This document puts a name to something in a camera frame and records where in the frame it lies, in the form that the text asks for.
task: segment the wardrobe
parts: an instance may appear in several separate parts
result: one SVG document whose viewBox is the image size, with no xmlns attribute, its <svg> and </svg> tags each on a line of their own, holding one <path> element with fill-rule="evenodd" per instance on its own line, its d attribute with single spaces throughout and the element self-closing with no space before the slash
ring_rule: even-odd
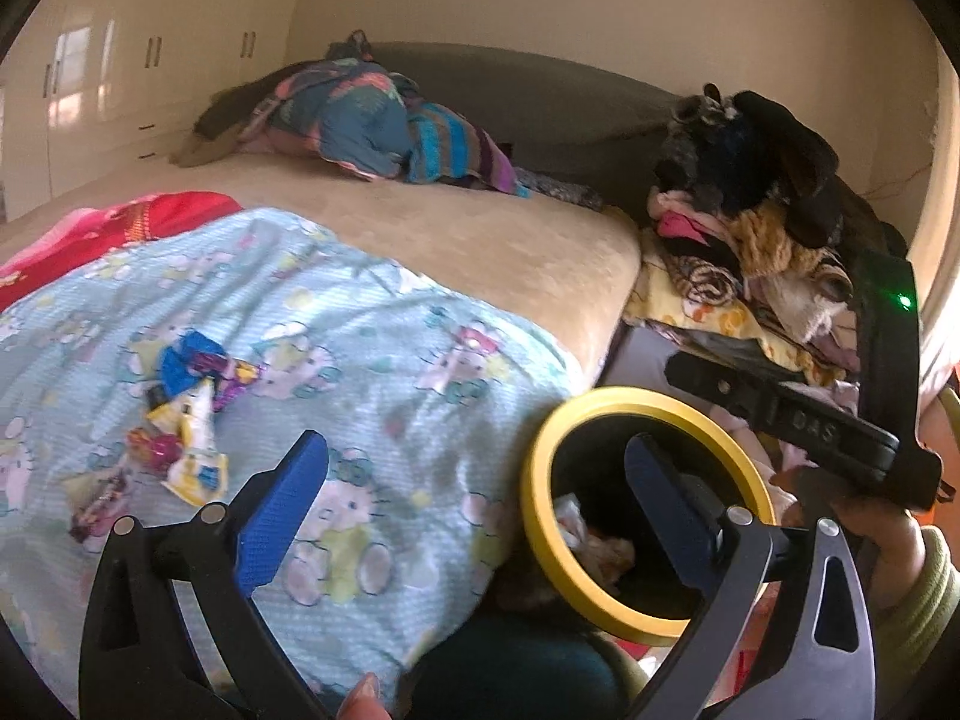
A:
<svg viewBox="0 0 960 720">
<path fill-rule="evenodd" d="M 210 95 L 284 61 L 296 0 L 42 0 L 0 66 L 7 220 L 165 159 Z"/>
</svg>

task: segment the blue cloth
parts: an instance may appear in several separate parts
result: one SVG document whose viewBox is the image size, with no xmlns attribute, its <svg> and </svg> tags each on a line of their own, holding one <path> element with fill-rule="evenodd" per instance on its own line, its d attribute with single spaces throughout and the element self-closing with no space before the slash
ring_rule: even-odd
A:
<svg viewBox="0 0 960 720">
<path fill-rule="evenodd" d="M 68 535 L 62 481 L 116 463 L 157 356 L 191 328 L 266 368 L 214 419 L 227 497 L 306 428 L 330 446 L 328 480 L 253 600 L 312 688 L 343 694 L 373 670 L 389 702 L 503 560 L 522 457 L 576 362 L 531 322 L 272 209 L 114 252 L 14 304 L 0 314 L 0 613 L 69 707 L 101 544 Z M 154 477 L 133 490 L 147 526 L 194 514 Z M 192 594 L 179 598 L 222 683 Z"/>
<path fill-rule="evenodd" d="M 239 140 L 253 141 L 267 127 L 364 178 L 396 176 L 413 149 L 394 79 L 357 59 L 317 62 L 281 81 Z"/>
<path fill-rule="evenodd" d="M 203 376 L 193 370 L 190 370 L 189 362 L 193 354 L 197 352 L 206 352 L 224 356 L 227 354 L 224 348 L 210 341 L 210 338 L 196 330 L 191 330 L 176 343 L 167 346 L 160 352 L 160 383 L 163 385 L 163 391 L 166 392 L 167 399 L 173 400 L 177 395 L 186 392 L 200 384 Z"/>
</svg>

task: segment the green sleeve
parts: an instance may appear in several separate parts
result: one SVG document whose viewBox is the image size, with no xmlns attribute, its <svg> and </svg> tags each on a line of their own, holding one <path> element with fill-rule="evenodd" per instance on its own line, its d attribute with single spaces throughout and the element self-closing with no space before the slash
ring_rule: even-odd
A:
<svg viewBox="0 0 960 720">
<path fill-rule="evenodd" d="M 944 535 L 938 528 L 923 528 L 923 543 L 926 561 L 920 579 L 889 616 L 875 623 L 880 709 L 890 707 L 910 685 L 960 601 L 960 580 Z"/>
</svg>

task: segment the fingernail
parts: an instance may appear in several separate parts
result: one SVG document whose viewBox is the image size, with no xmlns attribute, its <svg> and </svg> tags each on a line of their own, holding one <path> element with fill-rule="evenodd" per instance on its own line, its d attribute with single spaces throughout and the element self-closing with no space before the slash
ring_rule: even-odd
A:
<svg viewBox="0 0 960 720">
<path fill-rule="evenodd" d="M 376 678 L 376 674 L 370 672 L 364 675 L 364 678 L 357 683 L 357 687 L 353 690 L 354 699 L 362 698 L 371 698 L 378 699 L 380 698 L 380 680 Z"/>
</svg>

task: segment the mattress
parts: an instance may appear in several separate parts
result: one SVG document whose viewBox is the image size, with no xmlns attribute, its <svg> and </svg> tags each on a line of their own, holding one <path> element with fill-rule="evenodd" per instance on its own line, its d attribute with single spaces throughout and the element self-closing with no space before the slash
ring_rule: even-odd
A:
<svg viewBox="0 0 960 720">
<path fill-rule="evenodd" d="M 0 227 L 0 262 L 75 208 L 184 190 L 222 191 L 246 208 L 291 211 L 346 244 L 530 319 L 582 365 L 585 386 L 599 373 L 640 268 L 637 236 L 618 218 L 544 196 L 366 183 L 320 160 L 272 154 L 115 172 Z"/>
</svg>

